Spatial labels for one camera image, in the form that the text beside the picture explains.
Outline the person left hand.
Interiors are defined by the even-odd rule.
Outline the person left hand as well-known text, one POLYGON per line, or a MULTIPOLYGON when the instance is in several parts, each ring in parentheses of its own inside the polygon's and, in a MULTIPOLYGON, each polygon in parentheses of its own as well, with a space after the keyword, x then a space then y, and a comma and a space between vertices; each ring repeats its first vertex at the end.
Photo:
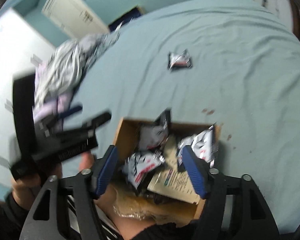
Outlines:
MULTIPOLYGON (((95 162, 95 157, 91 152, 81 154, 81 162, 79 164, 79 172, 83 169, 91 168, 95 162)), ((40 176, 38 174, 24 177, 18 180, 12 179, 12 196, 16 203, 23 209, 29 211, 36 198, 34 188, 41 185, 40 176)))

